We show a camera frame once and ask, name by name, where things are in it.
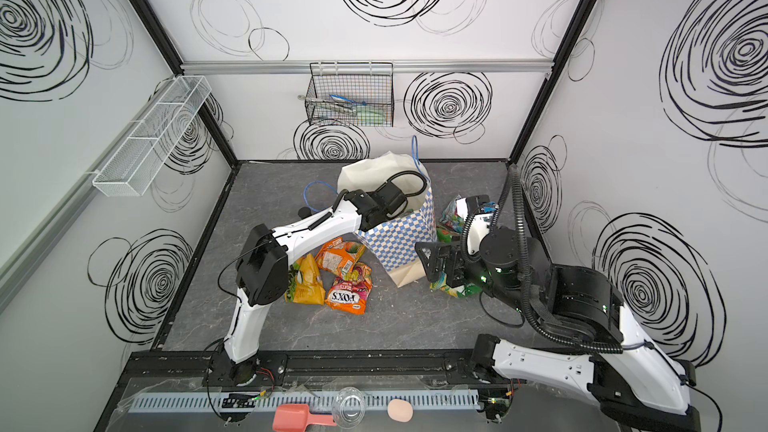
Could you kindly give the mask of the green snack packet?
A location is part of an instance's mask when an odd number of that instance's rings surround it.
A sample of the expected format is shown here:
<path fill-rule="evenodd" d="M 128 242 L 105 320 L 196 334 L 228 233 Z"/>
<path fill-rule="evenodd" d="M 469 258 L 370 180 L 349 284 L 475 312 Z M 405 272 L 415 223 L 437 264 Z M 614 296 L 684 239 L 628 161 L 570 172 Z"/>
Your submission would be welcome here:
<path fill-rule="evenodd" d="M 436 228 L 437 238 L 442 243 L 452 244 L 458 243 L 461 239 L 461 233 L 452 230 L 451 228 L 438 225 Z"/>
<path fill-rule="evenodd" d="M 458 287 L 450 287 L 447 284 L 447 276 L 441 274 L 437 281 L 430 284 L 431 291 L 442 291 L 454 298 L 465 298 L 479 294 L 482 289 L 474 284 L 460 285 Z"/>

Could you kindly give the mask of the checkered paper bag blue handles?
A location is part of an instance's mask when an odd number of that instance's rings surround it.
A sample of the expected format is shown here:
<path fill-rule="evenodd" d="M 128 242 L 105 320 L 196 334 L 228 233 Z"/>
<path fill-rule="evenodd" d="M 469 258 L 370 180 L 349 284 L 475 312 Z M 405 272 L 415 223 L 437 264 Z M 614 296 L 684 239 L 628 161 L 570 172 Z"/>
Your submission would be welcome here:
<path fill-rule="evenodd" d="M 431 179 L 419 158 L 416 137 L 411 152 L 387 152 L 363 159 L 341 169 L 337 186 L 362 190 L 378 201 L 374 217 L 381 222 L 367 224 L 356 233 L 374 254 L 397 287 L 426 276 L 416 253 L 418 242 L 435 242 L 436 218 Z"/>

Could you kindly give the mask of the teal Fox's candy bag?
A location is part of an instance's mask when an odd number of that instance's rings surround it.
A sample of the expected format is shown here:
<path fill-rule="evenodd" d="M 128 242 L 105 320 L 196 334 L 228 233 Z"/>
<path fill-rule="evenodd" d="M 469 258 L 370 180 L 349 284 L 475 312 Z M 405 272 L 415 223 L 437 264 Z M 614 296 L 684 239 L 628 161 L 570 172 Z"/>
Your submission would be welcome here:
<path fill-rule="evenodd" d="M 454 198 L 443 210 L 438 225 L 444 229 L 460 233 L 468 216 L 466 199 L 461 196 Z"/>

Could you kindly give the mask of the orange fruit snack packet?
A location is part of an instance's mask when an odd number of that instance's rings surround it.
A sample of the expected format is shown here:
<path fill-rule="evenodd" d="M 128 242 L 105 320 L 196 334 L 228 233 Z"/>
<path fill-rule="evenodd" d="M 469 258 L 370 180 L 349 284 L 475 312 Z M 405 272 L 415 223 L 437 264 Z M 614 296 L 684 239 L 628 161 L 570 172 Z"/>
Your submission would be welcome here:
<path fill-rule="evenodd" d="M 342 237 L 324 244 L 316 257 L 318 267 L 330 272 L 336 278 L 351 283 L 367 281 L 370 271 L 361 262 L 367 247 L 355 241 L 345 241 Z"/>

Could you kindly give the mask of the orange Fox's candy bag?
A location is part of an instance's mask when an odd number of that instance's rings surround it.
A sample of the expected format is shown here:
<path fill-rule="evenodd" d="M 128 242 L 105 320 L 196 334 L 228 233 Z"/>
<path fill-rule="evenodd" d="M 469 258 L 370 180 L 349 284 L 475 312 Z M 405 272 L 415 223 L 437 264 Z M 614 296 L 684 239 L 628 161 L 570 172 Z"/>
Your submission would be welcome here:
<path fill-rule="evenodd" d="M 364 315 L 371 289 L 366 281 L 355 283 L 338 279 L 330 287 L 325 303 L 333 310 Z"/>

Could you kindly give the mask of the yellow snack packet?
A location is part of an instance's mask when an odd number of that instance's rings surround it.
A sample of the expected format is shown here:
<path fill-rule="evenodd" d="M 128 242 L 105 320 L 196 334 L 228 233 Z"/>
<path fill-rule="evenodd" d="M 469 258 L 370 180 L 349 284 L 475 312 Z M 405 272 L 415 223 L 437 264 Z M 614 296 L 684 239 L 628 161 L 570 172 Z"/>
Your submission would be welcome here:
<path fill-rule="evenodd" d="M 324 305 L 325 288 L 320 269 L 312 254 L 298 259 L 289 268 L 285 301 L 302 305 Z"/>

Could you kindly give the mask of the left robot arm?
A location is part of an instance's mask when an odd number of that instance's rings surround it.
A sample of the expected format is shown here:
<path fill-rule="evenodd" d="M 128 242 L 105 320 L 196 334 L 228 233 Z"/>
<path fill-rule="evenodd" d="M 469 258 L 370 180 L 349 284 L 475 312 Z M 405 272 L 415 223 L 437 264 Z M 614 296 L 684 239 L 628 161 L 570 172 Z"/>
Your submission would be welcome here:
<path fill-rule="evenodd" d="M 296 260 L 332 239 L 358 236 L 382 267 L 396 270 L 416 260 L 415 243 L 434 236 L 430 181 L 418 170 L 392 174 L 372 191 L 340 190 L 333 204 L 301 220 L 249 233 L 231 261 L 236 268 L 236 308 L 227 334 L 219 340 L 232 366 L 255 358 L 272 303 L 289 289 Z"/>

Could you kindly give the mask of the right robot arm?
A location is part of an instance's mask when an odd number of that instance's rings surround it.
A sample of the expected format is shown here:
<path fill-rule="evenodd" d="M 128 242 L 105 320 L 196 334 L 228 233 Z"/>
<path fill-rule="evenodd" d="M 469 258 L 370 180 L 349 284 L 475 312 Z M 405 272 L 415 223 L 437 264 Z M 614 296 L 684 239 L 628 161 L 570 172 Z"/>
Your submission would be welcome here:
<path fill-rule="evenodd" d="M 521 313 L 552 346 L 524 347 L 481 334 L 469 361 L 474 373 L 569 392 L 634 429 L 700 430 L 691 403 L 692 364 L 670 358 L 653 341 L 605 275 L 554 264 L 527 236 L 517 166 L 508 168 L 490 225 L 472 247 L 469 233 L 480 210 L 470 209 L 458 240 L 416 243 L 428 279 L 479 287 Z"/>

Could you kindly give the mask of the small dark spice bottle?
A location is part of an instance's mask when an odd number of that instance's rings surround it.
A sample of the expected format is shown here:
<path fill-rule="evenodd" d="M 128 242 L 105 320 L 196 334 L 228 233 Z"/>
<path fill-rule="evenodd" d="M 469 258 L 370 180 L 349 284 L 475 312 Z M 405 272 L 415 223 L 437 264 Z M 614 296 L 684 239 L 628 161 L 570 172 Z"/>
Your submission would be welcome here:
<path fill-rule="evenodd" d="M 301 219 L 306 219 L 313 215 L 312 210 L 309 207 L 302 207 L 298 211 L 298 215 Z"/>

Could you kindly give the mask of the pink oval sponge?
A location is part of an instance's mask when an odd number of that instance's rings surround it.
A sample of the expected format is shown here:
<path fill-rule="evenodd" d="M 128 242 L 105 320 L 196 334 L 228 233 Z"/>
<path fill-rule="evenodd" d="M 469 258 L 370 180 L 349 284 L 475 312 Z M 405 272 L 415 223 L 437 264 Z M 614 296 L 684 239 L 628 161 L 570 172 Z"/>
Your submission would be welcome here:
<path fill-rule="evenodd" d="M 410 422 L 414 416 L 411 403 L 403 399 L 392 399 L 387 404 L 387 414 L 390 419 L 399 423 Z"/>

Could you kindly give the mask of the pink plastic scoop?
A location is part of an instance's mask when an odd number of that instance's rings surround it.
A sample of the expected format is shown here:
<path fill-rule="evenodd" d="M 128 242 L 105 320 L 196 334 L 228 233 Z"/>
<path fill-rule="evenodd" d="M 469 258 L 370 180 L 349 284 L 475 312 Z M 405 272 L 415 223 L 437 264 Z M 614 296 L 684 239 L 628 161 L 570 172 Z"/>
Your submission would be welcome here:
<path fill-rule="evenodd" d="M 275 432 L 304 432 L 310 425 L 335 427 L 329 414 L 314 414 L 308 404 L 283 404 L 277 407 L 272 428 Z"/>

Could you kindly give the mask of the clear acrylic wall shelf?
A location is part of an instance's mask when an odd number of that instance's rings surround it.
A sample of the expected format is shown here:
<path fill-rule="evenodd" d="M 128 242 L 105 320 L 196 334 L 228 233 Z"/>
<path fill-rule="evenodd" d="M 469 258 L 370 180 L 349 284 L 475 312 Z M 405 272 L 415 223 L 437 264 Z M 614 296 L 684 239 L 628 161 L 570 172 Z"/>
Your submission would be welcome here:
<path fill-rule="evenodd" d="M 203 76 L 164 82 L 96 172 L 92 186 L 107 197 L 137 197 L 165 168 L 181 175 L 200 171 L 212 152 L 210 133 L 198 118 L 210 94 Z"/>

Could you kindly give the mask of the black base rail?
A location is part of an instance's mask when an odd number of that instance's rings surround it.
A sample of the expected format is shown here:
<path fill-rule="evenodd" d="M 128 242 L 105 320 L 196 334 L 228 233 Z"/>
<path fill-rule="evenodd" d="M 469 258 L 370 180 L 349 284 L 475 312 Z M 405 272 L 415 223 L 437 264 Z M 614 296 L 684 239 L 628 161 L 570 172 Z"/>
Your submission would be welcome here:
<path fill-rule="evenodd" d="M 504 379 L 481 367 L 473 361 L 470 349 L 266 351 L 239 365 L 225 353 L 150 350 L 132 354 L 119 381 L 162 377 L 201 378 L 214 387 L 287 387 L 304 379 L 321 382 L 343 377 L 408 377 L 431 387 L 499 388 L 526 382 L 523 378 Z"/>

